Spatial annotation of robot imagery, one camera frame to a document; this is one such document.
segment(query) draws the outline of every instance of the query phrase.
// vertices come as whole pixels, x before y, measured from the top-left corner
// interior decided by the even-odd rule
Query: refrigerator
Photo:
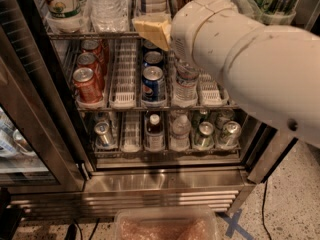
[[[245,0],[232,1],[250,16]],[[127,0],[128,30],[97,32],[89,14],[83,18],[83,29],[61,33],[50,23],[45,0],[0,0],[1,115],[10,122],[9,137],[18,131],[31,149],[26,154],[9,141],[13,150],[8,153],[2,143],[0,186],[11,195],[9,207],[24,210],[24,220],[103,218],[125,208],[191,205],[233,213],[297,142],[246,114],[227,90],[218,103],[173,105],[172,52],[164,53],[166,102],[144,106],[144,40],[131,25],[136,4],[137,0]],[[176,6],[176,0],[168,0],[171,16]],[[319,0],[300,0],[292,24],[313,31],[319,11]],[[109,47],[106,87],[98,107],[83,106],[72,81],[84,40],[103,40]],[[128,59],[134,67],[125,75],[130,84],[123,91],[117,88],[119,62]],[[171,150],[172,111],[184,111],[191,120],[195,111],[203,109],[212,115],[234,111],[242,128],[237,145],[230,150],[216,146],[199,150],[192,145],[191,134],[188,149]],[[158,152],[145,148],[148,111],[163,118],[165,148]],[[94,133],[97,115],[111,120],[113,145],[101,145]]]

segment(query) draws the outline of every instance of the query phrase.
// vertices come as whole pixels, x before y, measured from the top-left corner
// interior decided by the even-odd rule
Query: speckled floor
[[[265,225],[272,239],[320,239],[320,152],[298,142],[268,180]],[[217,215],[221,239],[269,239],[262,224],[265,184],[231,217]],[[13,240],[63,240],[70,221],[21,222]],[[89,239],[95,220],[79,221]],[[112,240],[114,224],[101,220],[93,240]]]

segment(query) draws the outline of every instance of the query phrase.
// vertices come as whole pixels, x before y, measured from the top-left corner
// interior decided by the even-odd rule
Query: floor
[[[270,239],[262,223],[266,184],[258,185],[232,216],[217,214],[221,239]],[[268,180],[264,219],[272,239],[320,239],[320,151],[298,142]],[[65,238],[69,221],[21,222],[13,240]],[[114,224],[78,221],[77,240],[112,240]]]

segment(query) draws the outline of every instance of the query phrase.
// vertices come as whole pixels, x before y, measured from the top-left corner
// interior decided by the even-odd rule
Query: door handle
[[[2,57],[0,57],[0,86],[8,85],[8,68],[3,62]]]

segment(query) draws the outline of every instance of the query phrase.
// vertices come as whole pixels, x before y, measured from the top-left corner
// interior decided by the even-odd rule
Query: blue tape cross mark
[[[234,231],[237,230],[245,239],[247,240],[253,240],[253,236],[250,235],[247,231],[245,231],[239,224],[238,221],[240,219],[240,215],[242,213],[242,210],[239,209],[232,218],[230,218],[229,216],[227,216],[224,213],[218,213],[218,215],[229,224],[229,227],[227,229],[226,232],[226,236],[228,237],[232,237],[234,234]]]

